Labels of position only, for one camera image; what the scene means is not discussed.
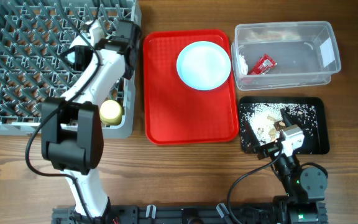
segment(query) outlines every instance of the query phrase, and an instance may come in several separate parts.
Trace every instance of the table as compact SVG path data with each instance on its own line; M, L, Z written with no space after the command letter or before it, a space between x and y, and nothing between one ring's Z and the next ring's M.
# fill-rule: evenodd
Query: table
M358 223L358 1L194 1L140 0L143 32L222 29L234 40L238 24L329 21L341 54L342 71L330 84L268 91L237 91L237 98L317 96L326 106L331 151L299 156L329 172L326 203L330 223ZM240 175L267 161L245 155L239 137L227 143L158 147L145 136L141 69L137 73L134 132L106 140L99 165L114 205L216 205L226 200ZM52 208L74 204L66 180L33 174L25 165L28 137L0 136L0 223L50 223ZM40 138L31 158L36 168L55 172L40 155ZM270 169L242 181L235 202L270 202L285 192Z

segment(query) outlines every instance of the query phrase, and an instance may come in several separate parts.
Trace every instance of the light blue plate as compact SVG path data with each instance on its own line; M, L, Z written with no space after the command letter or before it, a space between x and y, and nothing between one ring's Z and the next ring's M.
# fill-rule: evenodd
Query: light blue plate
M185 47L177 60L179 77L196 90L213 90L221 86L231 71L226 51L208 41L199 41Z

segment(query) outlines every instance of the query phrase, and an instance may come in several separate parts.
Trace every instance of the red wrapper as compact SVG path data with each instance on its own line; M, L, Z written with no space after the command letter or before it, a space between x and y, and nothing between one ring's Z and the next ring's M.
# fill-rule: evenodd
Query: red wrapper
M271 57L264 54L264 56L258 60L254 68L250 71L249 75L260 75L262 73L266 73L276 65L277 63Z

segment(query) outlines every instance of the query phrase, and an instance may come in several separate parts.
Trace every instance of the yellow ball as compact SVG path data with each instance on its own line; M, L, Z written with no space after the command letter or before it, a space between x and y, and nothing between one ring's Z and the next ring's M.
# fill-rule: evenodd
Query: yellow ball
M107 100L100 107L100 120L107 125L121 124L124 110L122 106L115 100Z

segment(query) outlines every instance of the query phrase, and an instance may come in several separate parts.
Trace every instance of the wooden table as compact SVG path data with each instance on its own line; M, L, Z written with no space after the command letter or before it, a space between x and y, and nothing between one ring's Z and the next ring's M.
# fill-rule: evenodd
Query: wooden table
M234 40L238 24L279 21L329 21L334 29L342 71L330 84L245 95L317 96L326 106L331 151L300 156L329 171L326 203L330 223L358 223L358 1L140 1L145 35L163 30L222 29ZM99 165L114 205L213 205L226 199L233 181L267 161L245 155L239 137L232 142L157 147L145 136L142 75L137 74L135 126L125 140L106 140ZM66 180L33 174L24 162L27 137L0 136L0 223L50 223L52 208L74 204ZM36 168L56 172L32 148ZM270 169L242 181L235 202L270 202L283 195Z

